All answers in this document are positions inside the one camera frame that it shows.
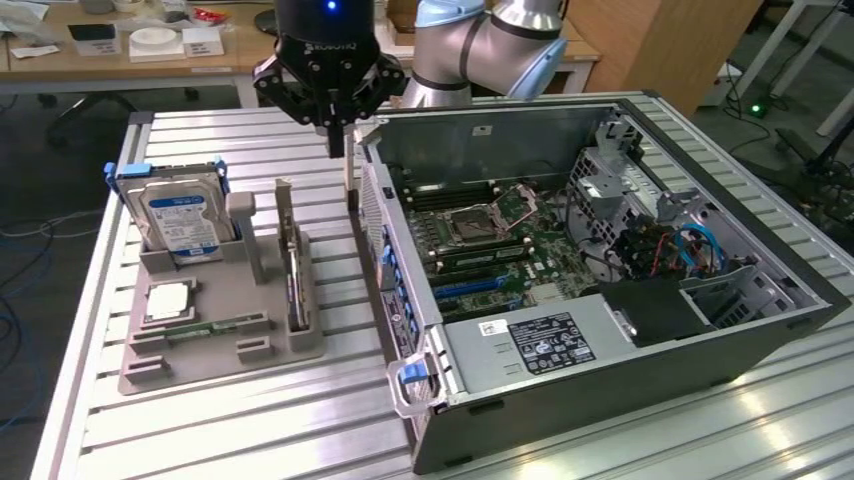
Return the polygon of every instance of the hard drive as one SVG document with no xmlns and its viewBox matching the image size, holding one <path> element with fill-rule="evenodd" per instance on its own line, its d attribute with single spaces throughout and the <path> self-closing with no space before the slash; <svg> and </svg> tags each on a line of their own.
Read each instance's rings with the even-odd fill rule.
<svg viewBox="0 0 854 480">
<path fill-rule="evenodd" d="M 177 167 L 106 167 L 130 211 L 148 251 L 170 252 L 176 265 L 218 260 L 218 245 L 234 240 L 225 213 L 225 168 L 221 162 Z"/>
</svg>

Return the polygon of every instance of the wooden cabinet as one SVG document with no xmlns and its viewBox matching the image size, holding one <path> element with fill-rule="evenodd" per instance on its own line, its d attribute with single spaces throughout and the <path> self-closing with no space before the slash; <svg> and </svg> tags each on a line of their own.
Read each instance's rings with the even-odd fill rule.
<svg viewBox="0 0 854 480">
<path fill-rule="evenodd" d="M 760 3 L 569 0 L 569 21 L 601 53 L 584 91 L 656 90 L 689 115 Z"/>
</svg>

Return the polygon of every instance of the motherboard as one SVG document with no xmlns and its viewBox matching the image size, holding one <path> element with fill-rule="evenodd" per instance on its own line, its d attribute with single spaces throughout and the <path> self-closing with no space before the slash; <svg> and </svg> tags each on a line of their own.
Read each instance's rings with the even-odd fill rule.
<svg viewBox="0 0 854 480">
<path fill-rule="evenodd" d="M 553 198 L 519 182 L 409 193 L 406 222 L 445 323 L 576 298 L 596 284 Z"/>
</svg>

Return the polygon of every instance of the table leg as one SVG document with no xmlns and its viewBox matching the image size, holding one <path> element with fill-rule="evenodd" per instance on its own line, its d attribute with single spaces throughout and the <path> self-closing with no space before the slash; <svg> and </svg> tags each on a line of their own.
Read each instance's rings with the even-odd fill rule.
<svg viewBox="0 0 854 480">
<path fill-rule="evenodd" d="M 779 22 L 779 25 L 776 25 L 776 28 L 773 29 L 773 33 L 771 33 L 771 36 L 768 37 L 767 42 L 764 42 L 764 45 L 761 46 L 761 50 L 759 50 L 759 53 L 756 54 L 756 58 L 749 64 L 749 68 L 747 68 L 744 75 L 741 75 L 741 78 L 737 81 L 737 85 L 735 85 L 735 91 L 737 92 L 739 96 L 744 95 L 744 92 L 747 91 L 747 87 L 749 87 L 749 84 L 755 80 L 756 75 L 759 75 L 759 71 L 761 70 L 761 67 L 764 67 L 764 64 L 768 61 L 768 58 L 771 58 L 771 54 L 773 53 L 773 50 L 776 50 L 776 47 L 783 41 L 783 38 L 785 37 L 785 33 L 788 33 L 788 30 L 791 29 L 791 26 L 797 20 L 797 17 L 803 13 L 804 8 L 805 8 L 805 2 L 803 1 L 795 1 L 795 3 L 788 8 L 788 13 L 785 13 L 785 16 Z"/>
<path fill-rule="evenodd" d="M 587 86 L 592 62 L 575 62 L 572 65 L 575 68 L 568 71 L 569 75 L 563 84 L 563 93 L 581 93 Z"/>
<path fill-rule="evenodd" d="M 237 97 L 240 98 L 240 108 L 257 108 L 257 91 L 252 85 L 252 75 L 241 74 L 233 77 Z"/>
<path fill-rule="evenodd" d="M 839 128 L 839 124 L 844 119 L 845 115 L 851 113 L 854 110 L 854 88 L 844 96 L 844 99 L 839 103 L 839 106 L 833 109 L 833 111 L 827 116 L 827 120 L 821 123 L 821 126 L 817 127 L 815 133 L 817 133 L 821 137 L 825 137 L 832 134 Z"/>
<path fill-rule="evenodd" d="M 773 90 L 771 90 L 771 95 L 773 95 L 775 97 L 783 95 L 783 92 L 788 88 L 788 85 L 791 85 L 791 82 L 797 76 L 797 73 L 800 73 L 800 70 L 803 70 L 805 62 L 809 61 L 809 58 L 815 54 L 815 50 L 817 50 L 817 47 L 820 47 L 821 43 L 827 39 L 827 36 L 829 35 L 829 32 L 832 32 L 832 29 L 836 27 L 839 20 L 841 20 L 845 15 L 847 14 L 843 12 L 835 12 L 823 23 L 823 25 L 817 28 L 817 30 L 812 34 L 809 42 L 803 47 L 803 50 L 800 50 L 800 53 L 791 62 L 791 65 L 783 72 L 783 76 L 779 77 L 779 80 L 773 85 Z"/>
</svg>

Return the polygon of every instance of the blue pcie slot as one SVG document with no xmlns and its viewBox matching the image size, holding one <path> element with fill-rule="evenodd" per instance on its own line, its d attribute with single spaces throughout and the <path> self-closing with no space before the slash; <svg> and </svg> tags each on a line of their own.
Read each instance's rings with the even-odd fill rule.
<svg viewBox="0 0 854 480">
<path fill-rule="evenodd" d="M 438 287 L 433 290 L 433 297 L 436 300 L 441 300 L 443 298 L 459 297 L 460 295 L 467 295 L 469 293 L 488 292 L 489 290 L 500 288 L 500 286 L 504 285 L 505 280 L 507 275 L 501 275 L 500 277 L 495 277 L 492 280 L 483 280 L 476 283 L 451 287 Z"/>
</svg>

